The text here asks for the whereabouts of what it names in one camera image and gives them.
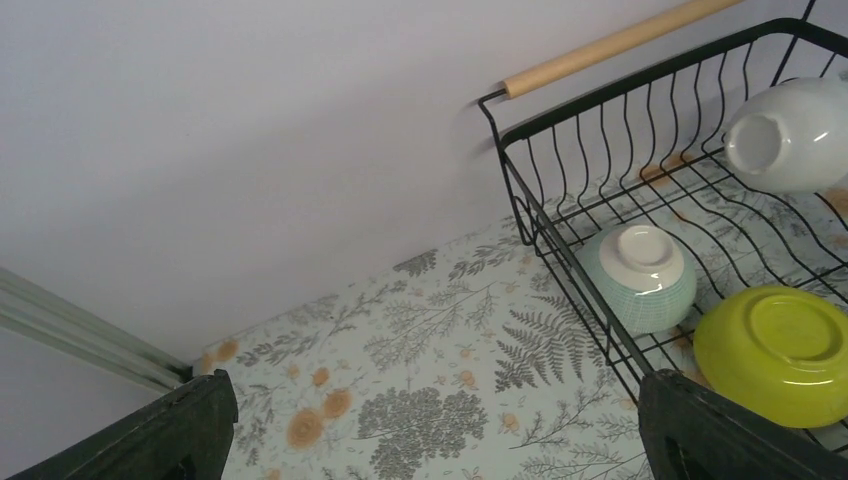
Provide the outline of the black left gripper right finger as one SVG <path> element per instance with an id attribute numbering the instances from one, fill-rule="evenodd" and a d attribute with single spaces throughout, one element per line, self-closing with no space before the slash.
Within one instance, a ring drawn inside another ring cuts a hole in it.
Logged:
<path id="1" fill-rule="evenodd" d="M 640 382 L 639 434 L 656 479 L 845 479 L 847 459 L 676 370 Z"/>

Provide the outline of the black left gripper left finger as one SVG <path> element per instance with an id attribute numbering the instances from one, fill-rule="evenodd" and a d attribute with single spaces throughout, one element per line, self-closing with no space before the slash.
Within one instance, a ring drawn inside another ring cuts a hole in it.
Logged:
<path id="1" fill-rule="evenodd" d="M 217 369 L 33 465 L 14 479 L 220 479 L 238 404 Z"/>

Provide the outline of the teal striped bowl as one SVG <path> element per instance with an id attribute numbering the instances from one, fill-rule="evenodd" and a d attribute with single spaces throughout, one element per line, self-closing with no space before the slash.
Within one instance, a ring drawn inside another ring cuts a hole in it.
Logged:
<path id="1" fill-rule="evenodd" d="M 632 224 L 603 230 L 575 257 L 631 335 L 669 330 L 683 322 L 694 305 L 694 261 L 661 228 Z"/>

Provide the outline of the black wire dish rack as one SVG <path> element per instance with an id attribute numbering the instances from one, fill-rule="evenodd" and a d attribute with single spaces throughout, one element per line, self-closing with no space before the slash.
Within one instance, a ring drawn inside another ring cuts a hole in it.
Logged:
<path id="1" fill-rule="evenodd" d="M 729 34 L 494 131 L 520 239 L 554 282 L 512 311 L 497 388 L 552 385 L 594 361 L 622 388 L 618 413 L 587 378 L 553 407 L 536 408 L 521 426 L 520 452 L 622 459 L 624 439 L 637 432 L 642 378 L 673 369 L 701 382 L 696 325 L 748 287 L 784 285 L 846 306 L 846 182 L 768 193 L 740 180 L 724 154 L 733 113 L 800 77 L 847 77 L 847 31 L 814 2 L 798 17 Z M 695 268 L 693 304 L 658 333 L 626 331 L 577 259 L 596 235 L 637 224 L 666 230 Z"/>

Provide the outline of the white glossy bowl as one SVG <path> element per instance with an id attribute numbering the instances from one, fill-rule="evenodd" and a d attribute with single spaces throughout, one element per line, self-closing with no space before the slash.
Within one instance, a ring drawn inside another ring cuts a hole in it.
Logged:
<path id="1" fill-rule="evenodd" d="M 812 193 L 847 176 L 847 83 L 797 78 L 747 100 L 724 141 L 730 170 L 768 193 Z"/>

